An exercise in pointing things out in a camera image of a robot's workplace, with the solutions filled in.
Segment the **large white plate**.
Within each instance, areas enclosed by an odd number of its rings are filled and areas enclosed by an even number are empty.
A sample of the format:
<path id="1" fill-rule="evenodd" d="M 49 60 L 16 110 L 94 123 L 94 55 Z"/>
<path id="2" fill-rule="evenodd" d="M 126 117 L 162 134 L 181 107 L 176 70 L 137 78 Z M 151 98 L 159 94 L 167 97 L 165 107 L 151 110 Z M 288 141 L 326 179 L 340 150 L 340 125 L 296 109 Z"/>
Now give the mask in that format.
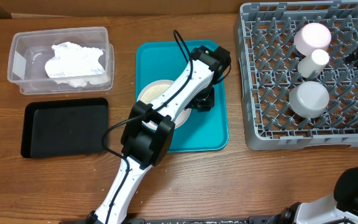
<path id="1" fill-rule="evenodd" d="M 152 100 L 160 96 L 171 84 L 173 80 L 157 80 L 148 84 L 138 95 L 137 101 L 149 104 Z M 191 109 L 182 110 L 175 120 L 175 128 L 182 126 L 190 117 Z"/>

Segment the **grey-blue bowl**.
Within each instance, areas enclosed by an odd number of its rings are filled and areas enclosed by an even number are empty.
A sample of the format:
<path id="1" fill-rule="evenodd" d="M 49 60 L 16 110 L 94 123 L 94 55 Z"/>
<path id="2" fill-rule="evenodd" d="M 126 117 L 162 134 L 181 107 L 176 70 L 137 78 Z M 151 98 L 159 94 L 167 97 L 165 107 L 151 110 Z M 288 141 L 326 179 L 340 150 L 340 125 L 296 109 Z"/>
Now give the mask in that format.
<path id="1" fill-rule="evenodd" d="M 290 108 L 304 118 L 322 115 L 329 103 L 327 89 L 318 82 L 308 81 L 292 89 L 289 94 Z"/>

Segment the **white cup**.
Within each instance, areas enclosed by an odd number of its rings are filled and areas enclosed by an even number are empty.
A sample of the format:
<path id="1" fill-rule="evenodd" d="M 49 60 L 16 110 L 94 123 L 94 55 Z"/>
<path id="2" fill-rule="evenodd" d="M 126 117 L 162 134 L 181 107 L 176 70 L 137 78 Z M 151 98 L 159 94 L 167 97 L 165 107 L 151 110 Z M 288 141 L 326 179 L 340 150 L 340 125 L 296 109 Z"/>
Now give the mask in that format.
<path id="1" fill-rule="evenodd" d="M 329 62 L 329 54 L 325 50 L 314 50 L 298 63 L 298 72 L 303 78 L 314 79 Z"/>

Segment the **pink bowl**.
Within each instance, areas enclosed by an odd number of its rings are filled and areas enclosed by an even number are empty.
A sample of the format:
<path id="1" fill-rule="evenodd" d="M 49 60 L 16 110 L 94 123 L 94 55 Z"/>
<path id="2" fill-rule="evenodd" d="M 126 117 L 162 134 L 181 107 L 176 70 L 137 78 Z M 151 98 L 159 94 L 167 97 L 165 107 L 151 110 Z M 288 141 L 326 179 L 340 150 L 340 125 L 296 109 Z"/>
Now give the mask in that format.
<path id="1" fill-rule="evenodd" d="M 305 25 L 295 34 L 294 44 L 299 53 L 307 56 L 317 49 L 327 50 L 331 38 L 331 32 L 326 26 L 313 22 Z"/>

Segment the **white napkin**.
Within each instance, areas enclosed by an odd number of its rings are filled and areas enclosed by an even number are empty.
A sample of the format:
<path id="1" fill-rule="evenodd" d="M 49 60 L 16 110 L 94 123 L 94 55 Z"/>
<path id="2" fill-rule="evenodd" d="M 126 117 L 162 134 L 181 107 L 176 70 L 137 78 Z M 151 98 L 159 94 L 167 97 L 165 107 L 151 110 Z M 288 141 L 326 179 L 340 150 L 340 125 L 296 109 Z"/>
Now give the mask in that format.
<path id="1" fill-rule="evenodd" d="M 71 42 L 53 45 L 54 57 L 45 64 L 49 78 L 70 77 L 57 80 L 57 84 L 67 83 L 73 88 L 87 84 L 100 85 L 109 81 L 106 70 L 99 63 L 103 51 L 96 47 L 82 47 Z"/>

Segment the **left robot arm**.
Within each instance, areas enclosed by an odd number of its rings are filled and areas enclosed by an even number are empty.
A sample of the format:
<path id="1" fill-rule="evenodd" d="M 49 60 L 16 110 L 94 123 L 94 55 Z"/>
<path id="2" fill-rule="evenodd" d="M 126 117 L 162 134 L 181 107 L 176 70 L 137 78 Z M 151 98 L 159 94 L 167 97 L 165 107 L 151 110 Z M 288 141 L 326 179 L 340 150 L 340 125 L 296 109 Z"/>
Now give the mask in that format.
<path id="1" fill-rule="evenodd" d="M 178 115 L 185 109 L 205 112 L 214 107 L 213 86 L 231 67 L 229 51 L 203 45 L 181 51 L 189 56 L 188 64 L 174 83 L 150 103 L 138 101 L 127 120 L 112 126 L 125 127 L 120 168 L 103 203 L 86 217 L 87 223 L 122 223 L 143 177 L 169 150 Z"/>

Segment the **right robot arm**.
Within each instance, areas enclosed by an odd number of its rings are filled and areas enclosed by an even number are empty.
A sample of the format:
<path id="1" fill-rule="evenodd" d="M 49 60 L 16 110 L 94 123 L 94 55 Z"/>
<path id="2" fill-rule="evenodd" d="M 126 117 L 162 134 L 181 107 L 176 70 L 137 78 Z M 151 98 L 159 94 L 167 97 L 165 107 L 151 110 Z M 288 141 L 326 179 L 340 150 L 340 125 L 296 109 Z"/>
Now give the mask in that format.
<path id="1" fill-rule="evenodd" d="M 358 69 L 358 48 L 344 59 Z M 309 203 L 294 203 L 266 221 L 270 224 L 358 223 L 358 167 L 338 179 L 334 193 Z"/>

